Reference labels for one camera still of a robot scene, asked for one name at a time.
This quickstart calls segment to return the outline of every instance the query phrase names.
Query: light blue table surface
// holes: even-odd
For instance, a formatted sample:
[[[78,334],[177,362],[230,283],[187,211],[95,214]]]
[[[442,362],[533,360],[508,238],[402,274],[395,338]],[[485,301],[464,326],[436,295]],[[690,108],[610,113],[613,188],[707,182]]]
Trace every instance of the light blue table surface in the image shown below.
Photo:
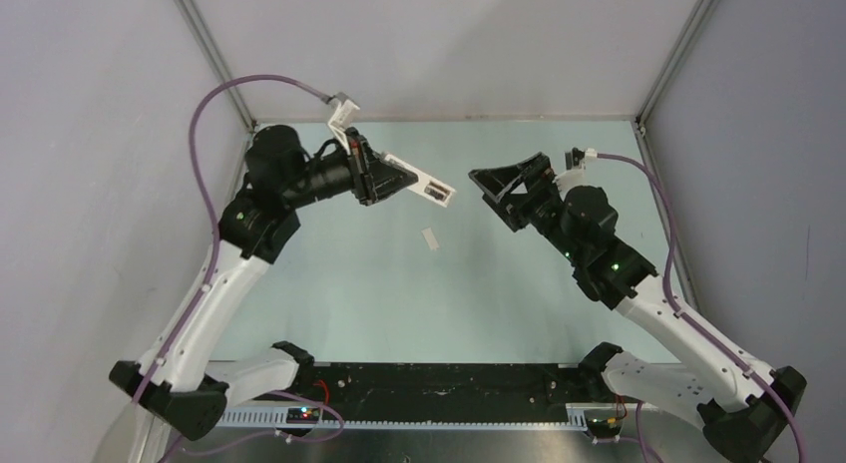
[[[312,152],[331,137],[322,124],[294,127]],[[538,151],[562,172],[572,147],[639,160],[630,123],[356,127],[377,152],[454,187],[450,207],[403,191],[370,208],[341,195],[300,210],[301,229],[246,297],[212,359],[289,340],[318,361],[575,363],[610,341],[648,361],[677,361],[645,331],[586,299],[569,263],[531,226],[511,232],[467,177]],[[588,176],[620,213],[618,235],[662,268],[667,244],[646,179],[606,161],[592,163]],[[429,249],[426,228],[439,249]]]

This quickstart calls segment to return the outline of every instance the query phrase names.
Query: red wire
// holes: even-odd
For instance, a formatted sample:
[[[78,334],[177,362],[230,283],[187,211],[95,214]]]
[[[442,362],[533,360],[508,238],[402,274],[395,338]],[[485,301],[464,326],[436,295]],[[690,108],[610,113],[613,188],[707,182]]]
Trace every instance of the red wire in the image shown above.
[[[314,386],[319,386],[323,388],[323,404],[329,404],[329,387],[326,385],[326,382],[323,380],[317,380],[314,382]]]
[[[619,395],[615,395],[615,401],[617,402],[617,408],[615,409],[615,413],[617,414],[617,418],[620,420],[629,416],[629,409],[626,407],[626,401]],[[623,406],[623,416],[620,416],[620,406]]]

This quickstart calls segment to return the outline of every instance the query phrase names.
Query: white bracket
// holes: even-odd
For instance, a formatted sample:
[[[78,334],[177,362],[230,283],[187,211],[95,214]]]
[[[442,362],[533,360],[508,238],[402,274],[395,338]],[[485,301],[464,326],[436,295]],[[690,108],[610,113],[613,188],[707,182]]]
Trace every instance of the white bracket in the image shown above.
[[[393,154],[383,153],[382,159],[385,162],[397,165],[406,171],[413,172],[417,175],[417,184],[408,186],[406,189],[441,207],[449,206],[450,201],[455,195],[455,189],[435,179],[429,174],[426,174],[420,169],[417,169]]]
[[[352,124],[353,119],[355,119],[361,108],[343,93],[336,94],[331,102],[335,103],[335,110],[332,112],[332,116],[326,122],[326,125],[329,126],[332,136],[340,143],[344,151],[349,154],[349,142],[346,140],[345,131]]]

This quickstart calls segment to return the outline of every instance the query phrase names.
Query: wire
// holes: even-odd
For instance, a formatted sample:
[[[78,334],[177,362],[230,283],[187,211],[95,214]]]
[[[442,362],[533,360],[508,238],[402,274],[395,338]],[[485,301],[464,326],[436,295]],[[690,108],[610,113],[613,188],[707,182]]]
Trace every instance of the wire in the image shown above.
[[[332,438],[335,438],[336,436],[340,435],[341,432],[344,429],[344,426],[346,426],[346,423],[344,422],[344,419],[341,417],[340,413],[338,413],[337,411],[335,411],[334,408],[330,407],[329,405],[326,405],[325,403],[312,401],[312,400],[303,398],[301,396],[294,395],[292,393],[288,393],[286,391],[271,391],[271,392],[269,392],[269,394],[281,396],[281,397],[287,398],[289,400],[298,401],[300,403],[305,403],[306,405],[316,406],[317,408],[320,408],[324,412],[329,413],[330,415],[334,416],[335,419],[338,420],[338,428],[335,431],[333,431],[332,433],[330,433],[326,436],[321,436],[321,437],[317,437],[317,438],[303,438],[301,436],[294,436],[294,435],[285,433],[281,430],[262,430],[262,431],[256,431],[254,433],[250,433],[250,434],[245,435],[241,438],[238,438],[237,440],[230,441],[230,442],[226,443],[225,445],[221,445],[221,446],[219,446],[217,448],[213,448],[211,450],[193,451],[193,450],[189,450],[189,449],[186,449],[186,448],[182,448],[183,453],[185,453],[188,456],[194,456],[194,457],[212,456],[212,455],[216,455],[217,453],[222,453],[222,452],[224,452],[228,449],[234,448],[235,446],[238,446],[241,443],[245,443],[247,441],[253,440],[255,438],[260,438],[262,436],[283,436],[283,437],[285,437],[286,440],[299,441],[299,442],[302,442],[302,443],[322,443],[324,441],[331,440]],[[180,450],[180,446],[183,444],[184,441],[185,441],[185,437],[183,435],[178,436],[174,440],[174,442],[171,443],[171,446],[168,447],[168,450],[165,452],[165,455],[162,456],[162,458],[159,460],[158,463],[167,463],[167,461],[170,460]]]
[[[643,436],[640,426],[640,411],[643,409],[643,402],[637,403],[637,408],[634,410],[634,429],[637,431],[637,444],[640,445],[640,454],[643,455],[643,461],[649,463],[649,457],[646,456],[646,437]]]
[[[615,413],[618,416],[617,419],[618,420],[625,419],[627,416],[629,416],[629,409],[626,407],[626,401],[623,400],[623,398],[619,395],[614,395],[614,400],[617,403],[617,405],[615,407]],[[620,416],[620,407],[621,406],[623,407],[623,416]]]
[[[672,310],[678,312],[681,309],[681,306],[675,301],[675,298],[672,296],[672,287],[670,285],[670,271],[672,270],[672,257],[675,255],[675,248],[677,246],[677,237],[675,235],[676,226],[675,226],[675,219],[672,214],[672,207],[669,204],[669,199],[666,197],[666,194],[663,191],[660,183],[658,182],[657,177],[649,171],[643,164],[640,162],[630,159],[628,157],[617,156],[614,154],[598,154],[597,158],[599,159],[606,159],[609,161],[619,161],[625,162],[632,166],[637,167],[646,178],[649,179],[649,183],[655,189],[655,192],[658,194],[658,198],[661,200],[661,205],[664,207],[666,211],[666,219],[669,226],[669,252],[666,256],[666,263],[664,264],[664,272],[661,279],[661,286],[663,287],[663,294],[664,298],[666,298],[667,303],[672,307]],[[735,355],[730,348],[725,346],[725,344],[720,341],[716,336],[714,336],[707,328],[703,327],[698,321],[693,319],[690,315],[685,312],[681,312],[681,319],[684,320],[688,325],[690,325],[697,333],[702,335],[706,340],[708,340],[713,346],[719,349],[725,356],[727,356],[735,365],[737,365],[741,370],[743,370],[744,374],[748,374],[752,380],[757,383],[759,387],[767,394],[769,397],[775,402],[778,406],[779,410],[784,414],[784,418],[787,420],[787,424],[790,426],[790,431],[793,432],[793,439],[796,440],[796,450],[799,453],[799,463],[803,463],[806,461],[806,444],[805,438],[802,435],[802,431],[799,428],[798,423],[796,422],[796,418],[793,416],[793,412],[790,411],[790,408],[787,407],[787,404],[784,403],[784,400],[781,399],[781,396],[775,392],[767,382],[761,378],[760,375],[755,372],[751,366],[749,366],[742,358]],[[640,436],[640,425],[637,426],[637,434]]]
[[[329,404],[329,387],[326,385],[326,382],[323,380],[317,380],[314,382],[314,386],[319,386],[323,388],[323,404]]]
[[[197,289],[197,292],[195,292],[188,306],[186,306],[185,311],[183,311],[182,315],[180,315],[179,319],[177,319],[177,323],[174,325],[174,328],[168,334],[168,337],[165,338],[165,341],[162,343],[162,346],[156,353],[156,356],[153,358],[153,361],[150,364],[150,368],[147,369],[147,372],[144,374],[141,383],[138,385],[138,388],[133,394],[133,404],[138,404],[139,400],[141,400],[142,395],[144,395],[144,391],[150,384],[150,380],[153,378],[153,375],[156,373],[156,370],[159,369],[159,361],[162,361],[168,354],[168,351],[170,351],[171,349],[171,345],[174,344],[174,341],[177,339],[177,336],[180,334],[180,331],[188,322],[188,319],[191,316],[192,312],[194,312],[195,308],[197,308],[198,304],[200,304],[200,300],[205,294],[204,288],[207,288],[207,285],[211,284],[212,277],[214,276],[214,270],[217,266],[217,256],[220,253],[220,231],[217,228],[217,214],[214,211],[214,204],[212,203],[212,198],[209,196],[209,190],[206,188],[206,183],[203,181],[203,175],[200,172],[200,162],[197,157],[197,124],[200,121],[200,115],[203,113],[203,110],[216,95],[240,84],[246,84],[248,82],[257,81],[275,81],[282,82],[284,84],[289,84],[291,86],[302,89],[303,91],[320,99],[323,103],[326,104],[328,104],[328,102],[332,100],[332,97],[328,94],[324,94],[314,89],[313,87],[303,84],[295,79],[291,79],[285,76],[277,76],[273,74],[256,74],[252,76],[239,77],[237,79],[232,79],[231,81],[220,84],[219,86],[212,89],[211,92],[206,94],[206,96],[203,97],[203,99],[197,105],[197,108],[194,110],[194,114],[191,117],[191,123],[189,124],[188,147],[191,153],[191,167],[194,171],[194,178],[197,180],[197,187],[200,188],[200,195],[203,197],[203,204],[206,206],[206,213],[208,214],[209,222],[211,223],[211,259],[209,261],[209,266],[206,269],[206,274],[203,276],[203,282],[201,283],[200,288]]]

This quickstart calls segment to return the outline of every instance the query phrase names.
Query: black joint housing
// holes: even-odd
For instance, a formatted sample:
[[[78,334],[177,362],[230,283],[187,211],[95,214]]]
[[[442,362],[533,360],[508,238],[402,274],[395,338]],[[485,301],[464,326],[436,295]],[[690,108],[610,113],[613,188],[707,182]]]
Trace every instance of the black joint housing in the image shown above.
[[[109,372],[109,380],[133,396],[144,378],[134,361],[118,361]],[[209,376],[194,391],[172,393],[171,386],[164,382],[157,385],[150,382],[141,395],[139,404],[154,415],[162,418],[174,429],[191,441],[206,436],[226,411],[226,390],[229,385]]]
[[[223,209],[217,227],[221,239],[241,248],[242,258],[255,255],[274,264],[299,229],[299,217],[294,209],[275,205],[258,191],[246,190]]]
[[[585,151],[573,147],[571,151],[564,153],[564,159],[567,170],[578,167],[582,164],[582,160],[585,159]]]
[[[314,384],[314,357],[306,350],[294,345],[289,341],[278,341],[272,348],[282,350],[293,357],[293,361],[299,365],[296,378],[291,383],[291,390],[295,392],[307,392]]]
[[[606,341],[597,345],[579,363],[579,372],[585,382],[585,389],[594,401],[613,402],[615,394],[603,380],[608,362],[623,353],[623,349]]]
[[[796,413],[805,392],[807,380],[792,366],[775,371],[770,387],[792,413]],[[728,413],[714,400],[696,409],[705,426],[702,434],[708,443],[732,463],[756,463],[787,426],[787,419],[766,393],[750,396],[748,407]]]

